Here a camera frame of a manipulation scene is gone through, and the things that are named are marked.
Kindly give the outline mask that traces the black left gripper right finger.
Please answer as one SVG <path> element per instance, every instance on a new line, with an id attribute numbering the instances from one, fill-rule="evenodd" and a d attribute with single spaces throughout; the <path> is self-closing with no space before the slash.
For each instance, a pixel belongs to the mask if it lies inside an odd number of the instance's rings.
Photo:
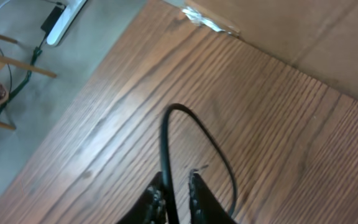
<path id="1" fill-rule="evenodd" d="M 191 224 L 236 224 L 197 171 L 193 169 L 189 175 Z"/>

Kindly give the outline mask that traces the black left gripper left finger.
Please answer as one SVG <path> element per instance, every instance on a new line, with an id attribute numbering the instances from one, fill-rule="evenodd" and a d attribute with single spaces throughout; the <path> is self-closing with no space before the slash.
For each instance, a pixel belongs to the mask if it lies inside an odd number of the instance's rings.
<path id="1" fill-rule="evenodd" d="M 157 172 L 132 208 L 117 224 L 165 224 L 167 210 L 162 190 L 162 173 Z"/>

